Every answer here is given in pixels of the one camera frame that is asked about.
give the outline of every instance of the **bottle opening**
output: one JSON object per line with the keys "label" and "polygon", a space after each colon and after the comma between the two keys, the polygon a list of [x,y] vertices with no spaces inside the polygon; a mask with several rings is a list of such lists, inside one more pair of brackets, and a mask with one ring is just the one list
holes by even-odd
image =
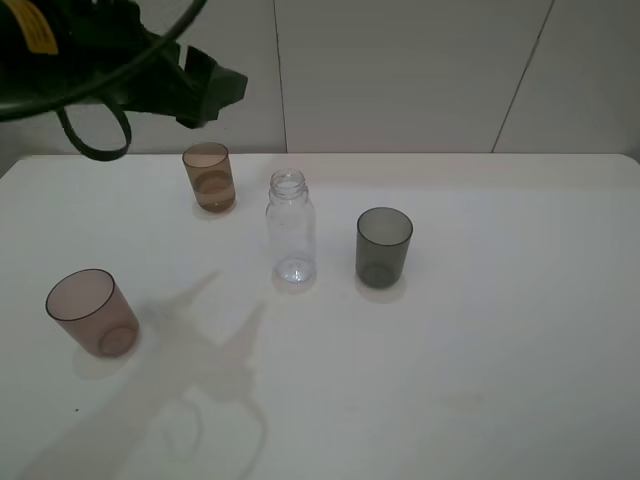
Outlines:
{"label": "bottle opening", "polygon": [[304,192],[306,182],[302,172],[293,168],[278,170],[271,177],[271,190],[280,198],[294,198]]}

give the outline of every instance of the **dark gray cup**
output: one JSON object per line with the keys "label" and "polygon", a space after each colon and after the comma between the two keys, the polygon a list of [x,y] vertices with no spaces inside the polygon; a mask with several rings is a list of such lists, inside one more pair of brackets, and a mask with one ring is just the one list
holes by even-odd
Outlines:
{"label": "dark gray cup", "polygon": [[413,224],[393,208],[367,210],[358,218],[356,272],[365,285],[387,288],[402,275]]}

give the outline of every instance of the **clear plastic bottle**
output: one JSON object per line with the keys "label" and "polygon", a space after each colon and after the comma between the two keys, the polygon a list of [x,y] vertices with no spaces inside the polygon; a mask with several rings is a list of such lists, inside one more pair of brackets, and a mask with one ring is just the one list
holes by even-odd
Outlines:
{"label": "clear plastic bottle", "polygon": [[301,172],[278,170],[271,177],[267,229],[273,268],[287,283],[316,275],[316,213]]}

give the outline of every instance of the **white table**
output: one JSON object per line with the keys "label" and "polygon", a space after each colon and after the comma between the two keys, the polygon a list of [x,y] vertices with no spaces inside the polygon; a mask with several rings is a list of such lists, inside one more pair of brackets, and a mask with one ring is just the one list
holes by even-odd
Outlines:
{"label": "white table", "polygon": [[[319,274],[271,282],[270,174],[308,179]],[[235,155],[211,217],[180,158],[33,157],[0,180],[0,477],[640,478],[640,166],[617,155]],[[406,212],[391,291],[355,222]],[[44,301],[113,273],[135,352],[85,354]]]}

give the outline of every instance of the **cup rim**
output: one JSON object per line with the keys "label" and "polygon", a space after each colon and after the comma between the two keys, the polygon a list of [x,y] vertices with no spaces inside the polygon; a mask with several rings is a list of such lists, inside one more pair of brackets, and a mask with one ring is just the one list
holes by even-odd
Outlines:
{"label": "cup rim", "polygon": [[[221,160],[218,160],[217,162],[211,163],[209,165],[204,165],[204,166],[191,165],[185,160],[185,156],[189,153],[189,150],[191,150],[193,147],[200,147],[202,145],[216,145],[218,147],[222,147],[224,149],[224,157],[222,157]],[[182,152],[182,163],[184,164],[184,166],[188,168],[195,168],[195,169],[215,167],[216,165],[220,165],[222,162],[224,162],[228,158],[229,158],[229,149],[223,144],[217,143],[217,142],[194,143],[189,148],[187,148],[184,152]]]}
{"label": "cup rim", "polygon": [[[362,230],[360,229],[360,221],[362,220],[362,217],[364,217],[367,213],[372,212],[374,210],[391,210],[395,213],[399,213],[400,215],[402,215],[409,222],[409,227],[410,227],[409,235],[407,235],[407,237],[404,240],[397,243],[378,243],[369,239],[369,237],[367,237],[364,233],[362,233]],[[407,216],[407,214],[401,212],[396,208],[391,208],[391,207],[373,207],[373,208],[370,208],[369,210],[365,210],[358,217],[357,228],[358,228],[358,235],[364,238],[367,242],[372,243],[373,245],[376,245],[378,247],[397,247],[399,245],[402,245],[403,243],[407,243],[409,240],[411,240],[411,237],[413,236],[413,222],[411,221],[411,219]]]}
{"label": "cup rim", "polygon": [[[78,317],[78,318],[58,318],[55,315],[53,315],[51,313],[51,311],[49,310],[49,298],[51,298],[51,295],[53,294],[54,290],[56,288],[58,288],[58,285],[60,285],[62,282],[64,282],[65,280],[67,280],[68,278],[73,277],[74,275],[77,275],[78,273],[82,273],[82,272],[102,272],[102,273],[106,273],[107,276],[111,279],[111,292],[109,293],[109,295],[107,296],[107,299],[95,310],[93,310],[91,313],[88,313],[86,315],[83,315],[82,317]],[[111,300],[111,298],[113,297],[113,294],[116,291],[116,281],[113,278],[113,275],[111,275],[109,272],[107,272],[106,270],[103,270],[102,268],[84,268],[82,270],[78,270],[77,272],[73,272],[70,273],[69,275],[67,275],[66,277],[64,277],[62,280],[60,280],[58,283],[56,283],[53,288],[51,289],[51,291],[49,292],[49,294],[47,295],[47,299],[44,302],[44,308],[47,311],[47,315],[49,315],[51,318],[53,318],[56,322],[77,322],[78,320],[83,320],[87,317],[90,317],[91,315],[93,315],[94,313],[96,313],[97,311],[99,311],[102,307],[104,307],[107,303],[109,303],[109,300]]]}

